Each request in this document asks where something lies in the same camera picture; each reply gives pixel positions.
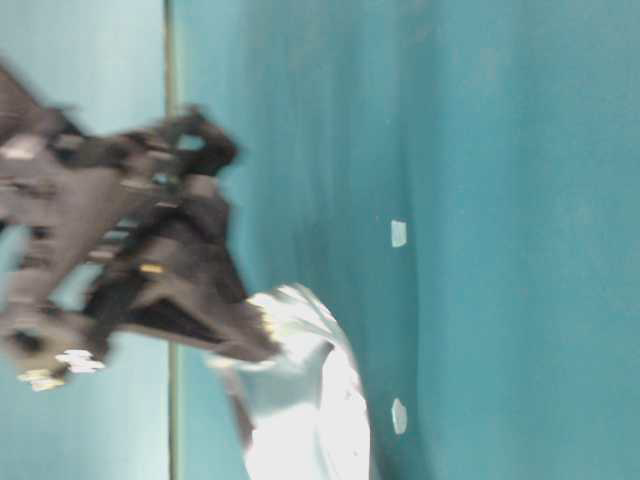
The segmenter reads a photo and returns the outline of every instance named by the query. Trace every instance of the teal floor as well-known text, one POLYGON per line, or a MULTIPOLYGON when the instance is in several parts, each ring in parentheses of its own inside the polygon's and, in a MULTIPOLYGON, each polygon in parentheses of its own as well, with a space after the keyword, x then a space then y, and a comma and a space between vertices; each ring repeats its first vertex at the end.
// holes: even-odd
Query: teal floor
MULTIPOLYGON (((243 273, 342 322, 382 477, 636 478, 640 7, 174 6, 177 98, 244 146, 224 182, 243 273)), ((237 459, 183 360, 184 478, 207 478, 237 459)))

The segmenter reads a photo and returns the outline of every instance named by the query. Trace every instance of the wall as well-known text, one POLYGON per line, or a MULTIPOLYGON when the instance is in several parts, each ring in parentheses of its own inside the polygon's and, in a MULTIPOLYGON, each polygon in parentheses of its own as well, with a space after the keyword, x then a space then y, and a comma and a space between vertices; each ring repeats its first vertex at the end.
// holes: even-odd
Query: wall
MULTIPOLYGON (((95 133, 163 116, 162 5, 124 0, 5 0, 0 55, 41 98, 76 107, 95 133)), ((22 232, 5 234, 0 269, 19 257, 22 232)), ((80 306, 83 269, 58 292, 80 306)), ((2 291, 6 278, 3 278, 2 291)), ((168 478, 167 346, 122 335, 109 368, 50 393, 34 394, 0 360, 0 479, 168 478)))

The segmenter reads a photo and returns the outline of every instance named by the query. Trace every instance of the silver object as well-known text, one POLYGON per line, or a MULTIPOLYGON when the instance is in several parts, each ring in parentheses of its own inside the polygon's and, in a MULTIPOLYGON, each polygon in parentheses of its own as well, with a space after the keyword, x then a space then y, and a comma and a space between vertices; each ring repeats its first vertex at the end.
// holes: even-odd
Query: silver object
POLYGON ((250 363, 212 355, 235 408, 251 480, 374 478, 367 403, 349 341, 306 288, 249 298, 280 353, 250 363))

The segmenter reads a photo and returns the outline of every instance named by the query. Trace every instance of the teal wall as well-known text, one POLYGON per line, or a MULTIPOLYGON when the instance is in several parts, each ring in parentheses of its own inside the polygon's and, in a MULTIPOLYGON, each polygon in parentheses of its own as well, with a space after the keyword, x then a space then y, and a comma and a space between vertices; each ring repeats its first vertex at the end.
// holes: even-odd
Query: teal wall
MULTIPOLYGON (((174 3, 178 98, 245 147, 245 277, 301 281, 343 323, 383 477, 638 477, 640 6, 174 3)), ((219 387, 183 361, 189 415, 219 387)), ((238 460, 216 405, 180 432, 184 478, 238 460)))
MULTIPOLYGON (((157 0, 4 0, 0 56, 40 96, 88 130, 113 132, 164 114, 163 12, 157 0)), ((0 270, 20 236, 0 243, 0 270)), ((82 270, 57 299, 80 306, 82 270)), ((6 291, 3 275, 2 292, 6 291)), ((109 368, 34 394, 0 359, 0 479, 168 478, 168 368, 164 342, 122 335, 109 368)))

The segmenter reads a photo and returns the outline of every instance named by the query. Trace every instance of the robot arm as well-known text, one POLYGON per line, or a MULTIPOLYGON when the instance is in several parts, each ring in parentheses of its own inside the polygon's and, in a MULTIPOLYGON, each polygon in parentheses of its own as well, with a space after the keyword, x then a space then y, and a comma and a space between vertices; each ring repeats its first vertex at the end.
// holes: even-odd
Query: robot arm
POLYGON ((31 231, 0 345, 23 380, 44 390, 102 367, 117 329, 243 360, 277 352, 226 248, 229 206, 212 177, 236 151, 197 110, 89 137, 0 67, 0 220, 31 231), (185 137, 199 146, 181 148, 185 137), (103 271, 85 310, 60 310, 49 297, 86 262, 103 271))

